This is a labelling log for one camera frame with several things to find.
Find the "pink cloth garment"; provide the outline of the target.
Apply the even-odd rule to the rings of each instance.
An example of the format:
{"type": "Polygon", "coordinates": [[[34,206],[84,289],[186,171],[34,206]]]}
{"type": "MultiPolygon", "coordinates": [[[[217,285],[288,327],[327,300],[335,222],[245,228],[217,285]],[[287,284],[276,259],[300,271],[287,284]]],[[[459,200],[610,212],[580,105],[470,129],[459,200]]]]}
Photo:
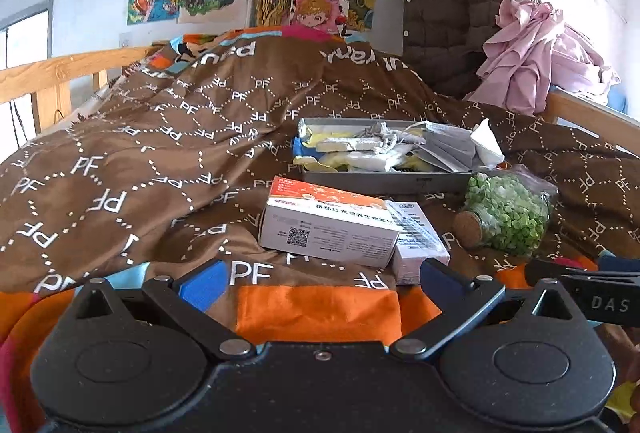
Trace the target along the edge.
{"type": "Polygon", "coordinates": [[[499,31],[483,45],[480,86],[467,101],[525,115],[541,114],[553,86],[599,102],[622,81],[563,11],[533,0],[503,0],[499,31]]]}

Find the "green bead glass bottle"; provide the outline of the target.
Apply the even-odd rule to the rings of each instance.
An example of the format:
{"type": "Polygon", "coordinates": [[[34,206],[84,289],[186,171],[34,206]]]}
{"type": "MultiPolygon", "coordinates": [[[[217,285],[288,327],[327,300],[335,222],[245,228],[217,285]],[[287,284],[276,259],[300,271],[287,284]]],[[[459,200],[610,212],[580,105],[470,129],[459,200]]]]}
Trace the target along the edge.
{"type": "Polygon", "coordinates": [[[555,185],[521,164],[477,172],[454,218],[454,235],[465,249],[488,247],[529,257],[541,244],[558,197],[555,185]]]}

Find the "brown quilted jacket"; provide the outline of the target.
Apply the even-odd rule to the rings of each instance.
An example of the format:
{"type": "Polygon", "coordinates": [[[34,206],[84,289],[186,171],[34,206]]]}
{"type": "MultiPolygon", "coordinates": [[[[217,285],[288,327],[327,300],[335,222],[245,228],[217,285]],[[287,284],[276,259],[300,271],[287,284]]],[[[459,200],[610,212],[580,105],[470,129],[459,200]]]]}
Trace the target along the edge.
{"type": "Polygon", "coordinates": [[[503,0],[402,1],[402,60],[436,93],[461,99],[474,92],[503,0]]]}

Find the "pink anime girl painting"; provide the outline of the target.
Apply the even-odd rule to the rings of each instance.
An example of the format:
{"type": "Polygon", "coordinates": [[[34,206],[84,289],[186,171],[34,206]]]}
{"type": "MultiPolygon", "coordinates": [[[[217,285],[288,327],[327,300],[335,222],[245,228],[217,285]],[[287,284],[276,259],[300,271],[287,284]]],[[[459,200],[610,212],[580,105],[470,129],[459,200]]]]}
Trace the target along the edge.
{"type": "Polygon", "coordinates": [[[347,24],[348,0],[291,0],[291,26],[339,34],[347,24]]]}

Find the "grey box with frog drawing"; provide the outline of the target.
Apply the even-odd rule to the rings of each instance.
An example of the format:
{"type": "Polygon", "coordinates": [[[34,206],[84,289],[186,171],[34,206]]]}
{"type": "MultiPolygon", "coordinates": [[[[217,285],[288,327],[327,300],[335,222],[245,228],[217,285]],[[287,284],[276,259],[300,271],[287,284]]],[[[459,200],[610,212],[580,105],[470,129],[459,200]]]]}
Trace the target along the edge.
{"type": "Polygon", "coordinates": [[[436,122],[305,118],[292,141],[306,182],[373,196],[460,192],[504,154],[487,120],[472,130],[436,122]]]}

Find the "orange white medicine box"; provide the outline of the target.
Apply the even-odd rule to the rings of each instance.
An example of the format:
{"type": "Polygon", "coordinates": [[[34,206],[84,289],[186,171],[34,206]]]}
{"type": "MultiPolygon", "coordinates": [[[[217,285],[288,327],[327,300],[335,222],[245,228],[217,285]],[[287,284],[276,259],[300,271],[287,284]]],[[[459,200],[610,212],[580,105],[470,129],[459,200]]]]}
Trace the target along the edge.
{"type": "Polygon", "coordinates": [[[265,249],[386,267],[399,227],[383,200],[284,177],[271,183],[258,234],[265,249]]]}

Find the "wooden bed frame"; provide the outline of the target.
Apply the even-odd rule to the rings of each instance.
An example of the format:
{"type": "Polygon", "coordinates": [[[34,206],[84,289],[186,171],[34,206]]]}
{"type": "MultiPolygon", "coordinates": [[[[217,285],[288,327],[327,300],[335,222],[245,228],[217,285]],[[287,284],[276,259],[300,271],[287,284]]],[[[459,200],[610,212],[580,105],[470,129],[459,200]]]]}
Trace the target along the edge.
{"type": "MultiPolygon", "coordinates": [[[[43,130],[70,117],[73,112],[70,82],[90,76],[93,89],[108,84],[107,72],[121,69],[151,55],[160,45],[124,47],[83,52],[23,64],[1,72],[1,101],[9,102],[25,95],[32,102],[35,130],[43,130]]],[[[637,156],[639,153],[639,122],[596,102],[555,89],[548,95],[544,121],[561,120],[593,133],[609,144],[637,156]]]]}

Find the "small white medicine box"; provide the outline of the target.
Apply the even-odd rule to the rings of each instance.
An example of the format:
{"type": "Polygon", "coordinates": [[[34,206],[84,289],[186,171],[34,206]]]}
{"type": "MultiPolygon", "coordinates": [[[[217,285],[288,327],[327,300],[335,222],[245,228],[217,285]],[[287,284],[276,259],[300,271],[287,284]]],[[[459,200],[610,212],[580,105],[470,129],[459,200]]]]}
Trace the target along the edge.
{"type": "Polygon", "coordinates": [[[420,268],[424,260],[438,260],[448,265],[450,254],[438,232],[416,202],[386,201],[387,210],[399,227],[392,271],[398,285],[420,283],[420,268]]]}

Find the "brown PF patterned blanket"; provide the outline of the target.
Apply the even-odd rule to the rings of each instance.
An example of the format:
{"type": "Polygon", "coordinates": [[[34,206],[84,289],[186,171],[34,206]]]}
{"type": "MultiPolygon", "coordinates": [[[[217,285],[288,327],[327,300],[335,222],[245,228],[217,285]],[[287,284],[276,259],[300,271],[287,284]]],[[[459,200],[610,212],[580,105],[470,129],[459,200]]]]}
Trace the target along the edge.
{"type": "Polygon", "coordinates": [[[270,182],[297,177],[303,118],[488,120],[512,163],[560,192],[541,252],[639,254],[639,162],[580,130],[431,90],[369,45],[242,34],[173,74],[165,48],[99,110],[1,167],[1,288],[49,294],[145,264],[178,276],[215,257],[240,283],[294,257],[258,242],[270,182]]]}

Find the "white blue cloth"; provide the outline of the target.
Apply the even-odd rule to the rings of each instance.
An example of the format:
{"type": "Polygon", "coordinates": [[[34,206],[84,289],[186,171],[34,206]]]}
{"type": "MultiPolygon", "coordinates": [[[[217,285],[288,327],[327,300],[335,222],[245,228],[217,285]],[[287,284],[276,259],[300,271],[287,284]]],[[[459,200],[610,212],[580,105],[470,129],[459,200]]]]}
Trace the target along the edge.
{"type": "Polygon", "coordinates": [[[421,137],[385,125],[362,132],[311,133],[292,141],[293,163],[312,173],[432,173],[414,146],[421,137]]]}

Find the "grey white cloth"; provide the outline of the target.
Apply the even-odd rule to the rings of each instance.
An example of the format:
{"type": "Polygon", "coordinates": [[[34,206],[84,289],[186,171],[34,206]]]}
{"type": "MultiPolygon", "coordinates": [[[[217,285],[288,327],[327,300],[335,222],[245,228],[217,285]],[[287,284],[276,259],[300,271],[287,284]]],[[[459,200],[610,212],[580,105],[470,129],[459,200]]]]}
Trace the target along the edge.
{"type": "Polygon", "coordinates": [[[428,123],[414,146],[421,160],[448,173],[466,173],[482,167],[497,167],[504,154],[489,121],[466,128],[428,123]]]}

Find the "colourful orange bedsheet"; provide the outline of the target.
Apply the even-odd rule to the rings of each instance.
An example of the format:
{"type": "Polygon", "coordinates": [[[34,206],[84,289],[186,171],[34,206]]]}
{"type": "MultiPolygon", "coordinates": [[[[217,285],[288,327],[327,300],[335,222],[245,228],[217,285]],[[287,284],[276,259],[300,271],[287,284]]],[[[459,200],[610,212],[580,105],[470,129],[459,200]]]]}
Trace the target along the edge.
{"type": "MultiPolygon", "coordinates": [[[[242,34],[358,43],[304,29],[248,29],[216,37],[189,34],[161,49],[172,50],[172,57],[164,67],[178,74],[189,64],[199,62],[218,41],[242,34]]],[[[570,257],[582,265],[592,266],[598,254],[595,257],[560,254],[549,259],[570,257]]],[[[278,265],[273,276],[248,283],[236,280],[229,263],[215,257],[228,267],[227,288],[206,313],[258,344],[267,341],[390,343],[437,315],[436,306],[419,289],[398,286],[387,269],[332,265],[314,257],[288,255],[294,257],[293,264],[278,265]]],[[[139,264],[98,277],[124,277],[140,285],[156,275],[177,278],[188,272],[178,276],[159,274],[148,265],[139,264]]],[[[14,432],[35,432],[43,426],[43,411],[29,381],[30,366],[79,285],[49,294],[6,292],[1,288],[1,409],[14,432]]]]}

